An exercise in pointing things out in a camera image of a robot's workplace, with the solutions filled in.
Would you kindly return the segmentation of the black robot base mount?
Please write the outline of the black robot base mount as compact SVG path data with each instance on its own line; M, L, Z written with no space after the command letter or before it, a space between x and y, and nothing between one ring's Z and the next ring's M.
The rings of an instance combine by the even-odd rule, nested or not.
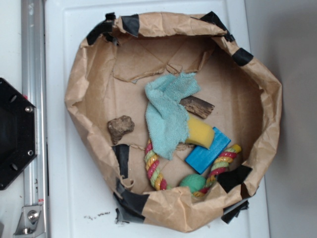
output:
M0 79L0 189L36 157L36 108L4 78Z

